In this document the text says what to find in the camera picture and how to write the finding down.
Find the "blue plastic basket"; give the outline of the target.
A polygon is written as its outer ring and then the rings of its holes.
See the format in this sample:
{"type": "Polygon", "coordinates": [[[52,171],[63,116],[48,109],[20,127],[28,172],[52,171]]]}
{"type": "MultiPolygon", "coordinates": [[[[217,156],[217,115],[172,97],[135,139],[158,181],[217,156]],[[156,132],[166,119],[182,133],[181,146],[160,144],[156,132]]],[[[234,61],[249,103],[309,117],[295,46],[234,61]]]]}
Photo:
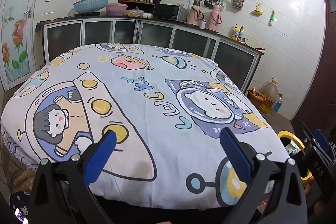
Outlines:
{"type": "Polygon", "coordinates": [[[109,0],[81,0],[73,4],[77,13],[91,13],[103,9],[109,0]]]}

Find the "floral glass door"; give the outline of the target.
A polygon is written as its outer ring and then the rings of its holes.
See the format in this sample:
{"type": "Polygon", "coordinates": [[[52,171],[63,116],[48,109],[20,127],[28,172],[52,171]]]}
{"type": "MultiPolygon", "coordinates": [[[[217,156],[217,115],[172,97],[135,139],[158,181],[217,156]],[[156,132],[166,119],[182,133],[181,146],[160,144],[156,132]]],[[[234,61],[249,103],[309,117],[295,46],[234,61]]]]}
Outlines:
{"type": "Polygon", "coordinates": [[[1,0],[1,83],[5,91],[36,71],[33,53],[35,0],[1,0]]]}

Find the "dark red door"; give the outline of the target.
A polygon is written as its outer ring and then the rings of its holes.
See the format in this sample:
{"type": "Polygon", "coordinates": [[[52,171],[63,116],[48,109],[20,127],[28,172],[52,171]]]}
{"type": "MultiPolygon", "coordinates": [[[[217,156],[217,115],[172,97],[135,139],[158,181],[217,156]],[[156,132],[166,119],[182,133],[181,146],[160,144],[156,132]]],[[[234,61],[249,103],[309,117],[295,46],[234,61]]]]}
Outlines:
{"type": "Polygon", "coordinates": [[[294,132],[304,123],[335,138],[335,0],[326,2],[326,26],[321,56],[307,95],[291,121],[294,132]]]}

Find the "blue label water bottle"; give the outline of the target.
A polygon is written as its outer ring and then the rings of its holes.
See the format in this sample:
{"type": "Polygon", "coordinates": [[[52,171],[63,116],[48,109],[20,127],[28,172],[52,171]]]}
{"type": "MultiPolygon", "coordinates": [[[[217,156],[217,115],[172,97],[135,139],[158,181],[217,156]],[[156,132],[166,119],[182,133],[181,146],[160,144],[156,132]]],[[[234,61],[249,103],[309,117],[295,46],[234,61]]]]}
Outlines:
{"type": "Polygon", "coordinates": [[[274,113],[277,113],[282,105],[282,97],[283,97],[283,94],[278,94],[278,97],[277,97],[277,100],[276,102],[274,103],[273,105],[273,108],[272,108],[272,114],[274,113]]]}

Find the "green white milk carton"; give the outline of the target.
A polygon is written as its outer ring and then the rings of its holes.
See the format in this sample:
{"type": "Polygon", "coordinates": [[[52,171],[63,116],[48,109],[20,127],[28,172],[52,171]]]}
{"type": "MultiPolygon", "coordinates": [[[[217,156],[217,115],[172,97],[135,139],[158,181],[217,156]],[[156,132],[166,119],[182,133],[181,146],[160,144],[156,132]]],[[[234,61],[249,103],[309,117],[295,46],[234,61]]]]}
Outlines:
{"type": "Polygon", "coordinates": [[[301,152],[301,149],[297,144],[295,144],[294,141],[291,141],[286,147],[285,147],[287,153],[290,157],[296,155],[297,153],[301,152]]]}

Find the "bagged food on counter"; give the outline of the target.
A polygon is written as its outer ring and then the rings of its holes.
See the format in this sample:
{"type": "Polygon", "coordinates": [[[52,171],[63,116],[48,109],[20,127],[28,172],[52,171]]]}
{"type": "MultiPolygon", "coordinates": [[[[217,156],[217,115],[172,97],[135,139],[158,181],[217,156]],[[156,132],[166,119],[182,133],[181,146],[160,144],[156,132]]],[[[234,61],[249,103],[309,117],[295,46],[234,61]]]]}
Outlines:
{"type": "Polygon", "coordinates": [[[123,13],[123,16],[131,17],[131,18],[151,19],[153,17],[153,14],[149,12],[144,12],[143,10],[140,10],[136,7],[135,9],[126,10],[123,13]]]}

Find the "green wall brush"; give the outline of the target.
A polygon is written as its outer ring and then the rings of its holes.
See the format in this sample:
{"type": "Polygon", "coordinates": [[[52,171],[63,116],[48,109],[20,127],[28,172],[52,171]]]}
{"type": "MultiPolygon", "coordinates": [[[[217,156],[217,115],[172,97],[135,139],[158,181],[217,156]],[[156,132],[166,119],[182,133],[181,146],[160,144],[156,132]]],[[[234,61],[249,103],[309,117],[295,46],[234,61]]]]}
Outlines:
{"type": "Polygon", "coordinates": [[[275,11],[272,10],[271,13],[270,13],[268,26],[273,26],[274,20],[275,20],[275,11]]]}

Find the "chopstick holder basket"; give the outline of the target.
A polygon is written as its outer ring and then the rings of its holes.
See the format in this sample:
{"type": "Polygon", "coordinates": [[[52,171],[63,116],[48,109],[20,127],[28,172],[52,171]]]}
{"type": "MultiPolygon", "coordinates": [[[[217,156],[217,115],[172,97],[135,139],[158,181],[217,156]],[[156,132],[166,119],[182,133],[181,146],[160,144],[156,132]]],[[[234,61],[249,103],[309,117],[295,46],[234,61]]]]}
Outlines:
{"type": "Polygon", "coordinates": [[[245,0],[232,0],[232,7],[241,10],[245,0]]]}

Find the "yellow detergent bottles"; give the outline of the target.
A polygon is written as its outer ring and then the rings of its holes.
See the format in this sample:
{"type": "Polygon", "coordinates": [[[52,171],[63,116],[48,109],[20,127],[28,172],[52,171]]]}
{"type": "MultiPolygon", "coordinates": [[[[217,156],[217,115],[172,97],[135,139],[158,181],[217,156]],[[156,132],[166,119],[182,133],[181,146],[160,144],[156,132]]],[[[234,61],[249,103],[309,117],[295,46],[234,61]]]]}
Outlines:
{"type": "Polygon", "coordinates": [[[242,42],[243,32],[244,32],[244,27],[243,26],[239,27],[237,24],[235,24],[234,27],[232,28],[231,38],[239,42],[242,42]]]}

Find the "pink plastic basin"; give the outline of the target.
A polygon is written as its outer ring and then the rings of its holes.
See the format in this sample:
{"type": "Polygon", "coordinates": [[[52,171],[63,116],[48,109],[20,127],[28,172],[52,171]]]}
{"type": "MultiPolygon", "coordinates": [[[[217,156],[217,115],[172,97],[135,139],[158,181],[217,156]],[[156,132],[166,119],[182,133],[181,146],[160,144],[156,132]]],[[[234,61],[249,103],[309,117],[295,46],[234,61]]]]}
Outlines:
{"type": "Polygon", "coordinates": [[[108,3],[105,9],[108,16],[123,16],[127,10],[127,5],[123,3],[108,3]]]}

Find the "brown waste bucket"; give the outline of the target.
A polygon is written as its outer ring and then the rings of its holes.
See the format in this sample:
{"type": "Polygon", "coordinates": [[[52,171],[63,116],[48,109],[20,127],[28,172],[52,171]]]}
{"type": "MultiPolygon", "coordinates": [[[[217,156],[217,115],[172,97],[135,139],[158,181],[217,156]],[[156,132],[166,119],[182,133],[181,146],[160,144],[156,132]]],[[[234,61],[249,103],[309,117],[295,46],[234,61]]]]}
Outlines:
{"type": "Polygon", "coordinates": [[[256,90],[254,86],[248,88],[247,98],[252,102],[255,108],[259,108],[260,105],[265,102],[265,96],[256,90]]]}

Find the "pink thermos left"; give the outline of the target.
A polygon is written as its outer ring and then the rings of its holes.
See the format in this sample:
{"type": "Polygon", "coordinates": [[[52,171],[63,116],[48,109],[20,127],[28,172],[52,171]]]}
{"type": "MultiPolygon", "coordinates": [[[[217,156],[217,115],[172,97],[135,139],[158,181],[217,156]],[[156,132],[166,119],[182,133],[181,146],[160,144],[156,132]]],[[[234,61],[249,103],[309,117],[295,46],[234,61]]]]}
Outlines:
{"type": "Polygon", "coordinates": [[[200,2],[194,1],[187,17],[187,23],[198,26],[203,19],[204,15],[201,11],[200,2]]]}

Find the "large cooking oil jug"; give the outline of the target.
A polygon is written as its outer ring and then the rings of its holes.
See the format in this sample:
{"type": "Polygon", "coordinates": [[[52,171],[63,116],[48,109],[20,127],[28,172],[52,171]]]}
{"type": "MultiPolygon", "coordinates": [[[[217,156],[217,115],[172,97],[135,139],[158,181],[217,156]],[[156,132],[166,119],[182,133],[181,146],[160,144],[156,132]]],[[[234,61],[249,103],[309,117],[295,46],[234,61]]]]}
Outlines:
{"type": "Polygon", "coordinates": [[[272,77],[270,82],[265,83],[259,92],[265,97],[265,101],[261,103],[259,110],[265,114],[269,113],[278,96],[277,80],[272,77]]]}

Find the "black microwave oven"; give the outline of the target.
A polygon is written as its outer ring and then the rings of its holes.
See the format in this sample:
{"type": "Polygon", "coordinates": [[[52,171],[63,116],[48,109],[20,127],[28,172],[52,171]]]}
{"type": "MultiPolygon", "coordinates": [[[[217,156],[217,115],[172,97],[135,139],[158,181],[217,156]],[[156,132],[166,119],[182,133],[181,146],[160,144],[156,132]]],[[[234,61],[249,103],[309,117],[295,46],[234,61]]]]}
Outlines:
{"type": "Polygon", "coordinates": [[[185,21],[188,10],[180,5],[155,4],[153,17],[159,19],[185,21]]]}

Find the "pink thermos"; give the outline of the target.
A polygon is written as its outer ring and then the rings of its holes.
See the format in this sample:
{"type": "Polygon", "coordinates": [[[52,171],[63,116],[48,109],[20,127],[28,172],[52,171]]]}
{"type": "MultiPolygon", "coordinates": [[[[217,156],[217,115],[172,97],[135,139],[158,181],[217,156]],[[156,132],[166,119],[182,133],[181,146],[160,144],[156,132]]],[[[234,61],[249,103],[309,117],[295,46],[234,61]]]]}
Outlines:
{"type": "Polygon", "coordinates": [[[204,15],[201,11],[200,2],[194,1],[187,17],[187,23],[198,26],[203,19],[204,15]]]}
{"type": "Polygon", "coordinates": [[[206,22],[205,29],[218,32],[219,26],[222,24],[221,18],[221,7],[219,5],[214,5],[213,9],[210,11],[209,18],[206,22]]]}

